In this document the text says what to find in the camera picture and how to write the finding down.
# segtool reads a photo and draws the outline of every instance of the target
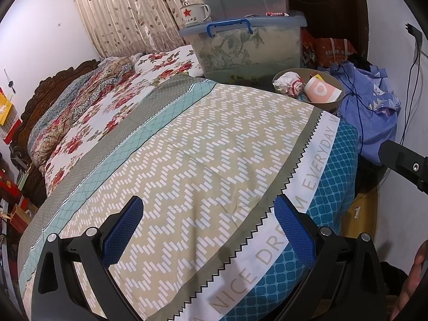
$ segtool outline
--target yellow floor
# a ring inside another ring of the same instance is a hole
[[[375,238],[377,223],[377,187],[366,194],[360,193],[342,217],[341,235],[356,238],[360,233]]]

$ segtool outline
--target leaf patterned curtain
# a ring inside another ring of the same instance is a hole
[[[139,52],[167,52],[186,44],[178,35],[184,25],[184,1],[75,0],[91,41],[101,57]]]

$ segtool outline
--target blue clothing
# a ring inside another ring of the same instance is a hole
[[[385,69],[371,66],[371,71],[357,69],[351,62],[333,64],[329,73],[343,84],[346,96],[343,99],[338,116],[358,130],[358,151],[363,144],[361,155],[370,162],[380,165],[380,144],[394,140],[397,132],[397,120],[401,109],[399,98],[389,90]]]

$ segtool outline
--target black zigzag trim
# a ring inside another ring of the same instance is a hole
[[[315,130],[316,130],[316,128],[318,127],[318,124],[319,124],[319,122],[320,122],[320,120],[321,120],[321,115],[322,115],[322,113],[320,113],[320,114],[319,114],[318,120],[317,120],[317,122],[316,122],[316,124],[315,124],[315,126],[314,126],[314,128],[313,128],[313,130],[312,130],[312,132],[311,132],[311,134],[309,135],[308,141],[305,143],[305,147],[303,148],[303,151],[300,153],[300,157],[299,157],[299,159],[298,159],[298,161],[297,161],[297,163],[296,163],[296,166],[295,166],[295,167],[293,167],[293,171],[291,172],[290,177],[289,177],[289,178],[287,178],[287,182],[286,182],[286,183],[284,183],[285,188],[282,188],[282,189],[281,189],[281,191],[283,191],[284,189],[286,189],[286,185],[290,183],[290,179],[291,179],[291,178],[293,178],[293,174],[295,174],[295,173],[296,173],[296,170],[297,170],[297,168],[298,168],[298,165],[301,163],[301,159],[303,158],[303,154],[305,153],[306,149],[308,148],[309,143],[311,142],[311,140],[312,140],[312,138],[313,138],[313,136],[314,136]],[[216,273],[216,274],[213,274],[213,275],[211,276],[211,279],[206,281],[206,284],[205,284],[205,285],[200,286],[200,289],[199,289],[198,291],[195,291],[195,294],[194,294],[193,296],[190,296],[190,299],[189,299],[189,301],[188,301],[188,302],[187,302],[187,301],[185,301],[185,302],[184,302],[184,304],[183,304],[183,306],[181,307],[181,309],[179,309],[178,314],[174,314],[173,318],[168,318],[168,320],[172,320],[172,321],[174,321],[176,317],[179,317],[179,316],[180,316],[180,314],[181,314],[181,313],[184,311],[184,309],[186,308],[186,305],[187,305],[187,304],[192,304],[192,299],[196,299],[196,298],[197,298],[197,296],[196,296],[196,295],[197,295],[198,293],[202,293],[202,289],[203,289],[203,288],[207,288],[207,287],[208,287],[208,283],[209,283],[209,282],[214,282],[214,277],[216,277],[216,276],[220,276],[220,272],[226,269],[226,265],[229,265],[229,264],[231,264],[231,263],[232,263],[232,262],[231,262],[231,260],[232,260],[233,258],[236,258],[236,254],[237,254],[238,252],[241,252],[241,251],[242,251],[242,247],[243,247],[243,246],[247,246],[247,245],[248,245],[248,240],[253,239],[253,234],[258,232],[258,227],[263,225],[263,220],[266,220],[266,219],[268,218],[268,213],[272,213],[271,208],[273,208],[273,205],[272,205],[272,206],[270,206],[270,207],[268,208],[268,210],[267,210],[267,211],[265,211],[265,216],[264,216],[264,217],[262,217],[262,218],[260,219],[261,221],[260,221],[260,223],[259,223],[259,224],[257,224],[257,225],[255,226],[255,230],[252,230],[252,231],[251,231],[251,236],[250,236],[250,237],[248,237],[248,238],[245,238],[245,243],[240,244],[239,250],[235,250],[235,254],[234,254],[234,256],[230,256],[230,257],[229,257],[229,261],[228,261],[228,262],[226,262],[226,263],[223,263],[223,267],[222,267],[222,268],[219,268],[219,269],[217,270],[217,273]]]

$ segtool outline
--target silver bolt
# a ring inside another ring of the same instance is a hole
[[[51,243],[52,241],[55,241],[56,239],[56,234],[52,233],[48,236],[48,241]]]
[[[328,227],[322,227],[321,228],[321,234],[325,235],[326,237],[331,235],[331,229]]]
[[[362,233],[361,239],[363,239],[364,241],[370,241],[372,238],[367,233]]]
[[[97,228],[95,227],[91,227],[86,230],[86,235],[88,237],[93,237],[95,234],[97,234]]]

